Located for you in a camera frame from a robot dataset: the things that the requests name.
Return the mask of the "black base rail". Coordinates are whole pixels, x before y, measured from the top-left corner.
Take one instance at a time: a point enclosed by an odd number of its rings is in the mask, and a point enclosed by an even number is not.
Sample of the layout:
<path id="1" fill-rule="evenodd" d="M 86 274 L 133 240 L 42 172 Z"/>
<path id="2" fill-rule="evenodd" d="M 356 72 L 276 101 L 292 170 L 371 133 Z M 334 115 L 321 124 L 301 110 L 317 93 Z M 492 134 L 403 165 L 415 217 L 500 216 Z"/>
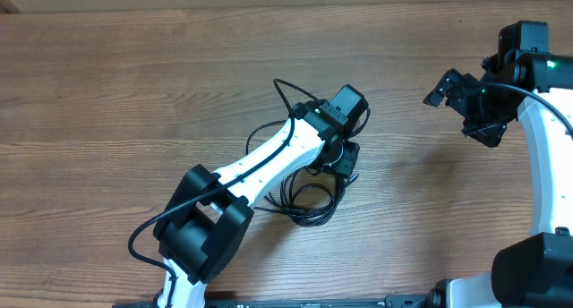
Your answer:
<path id="1" fill-rule="evenodd" d="M 387 295 L 384 298 L 240 302 L 211 300 L 206 308 L 424 308 L 426 295 Z"/>

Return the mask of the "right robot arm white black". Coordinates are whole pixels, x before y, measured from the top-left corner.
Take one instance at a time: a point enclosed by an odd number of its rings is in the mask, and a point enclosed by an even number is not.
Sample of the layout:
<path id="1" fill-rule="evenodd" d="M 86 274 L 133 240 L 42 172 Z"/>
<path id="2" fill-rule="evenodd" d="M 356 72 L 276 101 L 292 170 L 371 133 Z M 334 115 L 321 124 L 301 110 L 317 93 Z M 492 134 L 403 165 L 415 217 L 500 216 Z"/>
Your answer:
<path id="1" fill-rule="evenodd" d="M 518 21 L 498 35 L 498 51 L 476 79 L 444 73 L 424 98 L 463 116 L 462 133 L 500 144 L 518 121 L 531 165 L 534 213 L 530 236 L 500 250 L 491 269 L 443 279 L 420 307 L 570 307 L 572 305 L 572 59 L 549 49 L 549 26 Z"/>

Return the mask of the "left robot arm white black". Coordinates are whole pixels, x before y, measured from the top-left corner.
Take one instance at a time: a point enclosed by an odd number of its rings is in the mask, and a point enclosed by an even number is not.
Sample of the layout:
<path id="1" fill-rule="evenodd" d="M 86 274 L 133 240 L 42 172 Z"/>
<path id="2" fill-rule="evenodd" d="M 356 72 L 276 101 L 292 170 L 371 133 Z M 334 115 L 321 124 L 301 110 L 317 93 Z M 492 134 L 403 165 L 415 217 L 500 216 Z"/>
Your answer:
<path id="1" fill-rule="evenodd" d="M 197 165 L 176 187 L 153 229 L 166 268 L 157 307 L 202 307 L 207 285 L 233 259 L 260 200 L 300 226 L 326 223 L 354 173 L 370 109 L 345 85 L 332 99 L 289 109 L 279 131 L 243 158 L 210 172 Z"/>

